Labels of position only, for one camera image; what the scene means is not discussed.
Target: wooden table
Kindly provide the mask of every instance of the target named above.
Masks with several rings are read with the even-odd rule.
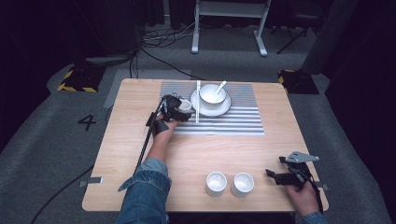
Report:
[[[145,124],[159,103],[162,82],[159,79],[122,81],[92,171],[92,177],[101,176],[103,183],[88,186],[82,202],[85,210],[120,211],[126,190],[118,192],[118,188],[134,172],[148,131]],[[286,173],[278,157],[287,157],[294,150],[308,153],[303,136],[281,85],[248,84],[254,90],[265,135],[174,135],[167,151],[173,181],[167,211],[294,211],[283,187],[277,186],[265,169]],[[318,181],[313,162],[307,164]],[[206,176],[213,171],[223,172],[229,183],[218,198],[211,198],[205,192]],[[230,184],[234,175],[241,172],[249,173],[255,181],[254,190],[243,199],[232,195]],[[329,205],[321,192],[327,210]]]

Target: black and yellow marker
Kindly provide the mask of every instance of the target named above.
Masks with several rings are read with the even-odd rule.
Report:
[[[319,94],[312,77],[301,70],[280,70],[277,77],[287,94]]]
[[[105,73],[105,67],[71,67],[64,76],[58,91],[99,91],[99,84]]]

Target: table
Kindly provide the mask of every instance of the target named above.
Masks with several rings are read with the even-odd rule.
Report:
[[[195,5],[195,26],[194,34],[192,36],[192,53],[198,53],[199,44],[199,20],[201,15],[206,16],[227,16],[227,17],[247,17],[247,18],[261,18],[259,30],[253,31],[257,46],[259,47],[260,55],[266,57],[268,55],[262,42],[262,29],[268,15],[268,10],[271,5],[271,0],[266,0],[265,4],[250,4],[250,3],[232,3],[232,2],[206,2],[196,0]]]
[[[134,172],[148,131],[145,124],[159,103],[163,81],[175,80],[122,81],[92,170],[92,177],[101,176],[103,183],[87,187],[82,202],[86,211],[120,211],[126,190],[118,192],[118,188]],[[167,151],[169,175],[173,181],[167,211],[294,211],[283,187],[265,174],[265,169],[287,172],[279,156],[289,156],[293,150],[308,153],[287,94],[277,83],[228,83],[251,84],[265,135],[174,135]],[[307,164],[318,181],[313,162]],[[232,195],[229,184],[221,197],[211,198],[205,193],[205,179],[212,171],[223,172],[229,183],[237,173],[249,173],[254,178],[255,188],[246,198],[240,199]],[[324,210],[327,210],[329,205],[323,190],[321,197]]]

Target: small white cup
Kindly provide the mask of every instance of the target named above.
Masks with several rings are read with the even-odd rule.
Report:
[[[178,107],[178,111],[183,113],[191,112],[191,102],[188,100],[180,99],[181,105]]]
[[[231,192],[235,197],[244,198],[253,190],[253,187],[253,177],[247,173],[239,173],[233,179]]]
[[[206,178],[206,193],[211,197],[219,197],[227,186],[227,178],[221,172],[212,172]]]

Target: chopsticks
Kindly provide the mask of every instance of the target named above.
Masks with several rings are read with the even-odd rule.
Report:
[[[200,95],[199,91],[201,90],[201,80],[197,80],[197,108],[195,110],[195,123],[199,123],[199,102],[200,102]]]

